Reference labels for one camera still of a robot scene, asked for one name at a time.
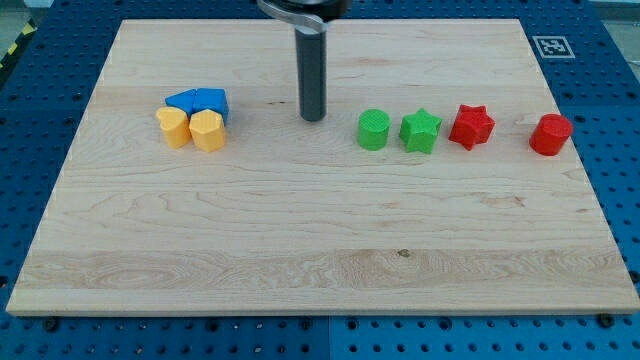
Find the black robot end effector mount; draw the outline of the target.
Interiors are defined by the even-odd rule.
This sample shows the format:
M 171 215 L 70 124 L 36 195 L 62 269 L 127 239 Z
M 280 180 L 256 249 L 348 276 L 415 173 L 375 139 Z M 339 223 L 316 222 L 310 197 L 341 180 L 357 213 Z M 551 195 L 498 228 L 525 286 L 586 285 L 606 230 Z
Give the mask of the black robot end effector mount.
M 346 14 L 351 0 L 257 0 L 266 15 L 311 33 L 326 32 L 329 23 Z

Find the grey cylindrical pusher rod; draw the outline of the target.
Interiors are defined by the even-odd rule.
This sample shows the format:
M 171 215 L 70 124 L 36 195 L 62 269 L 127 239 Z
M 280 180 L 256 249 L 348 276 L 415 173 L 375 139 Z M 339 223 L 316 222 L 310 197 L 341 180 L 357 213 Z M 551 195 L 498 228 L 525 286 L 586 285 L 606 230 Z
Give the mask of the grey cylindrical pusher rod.
M 300 115 L 320 121 L 326 116 L 326 34 L 296 27 L 295 45 Z

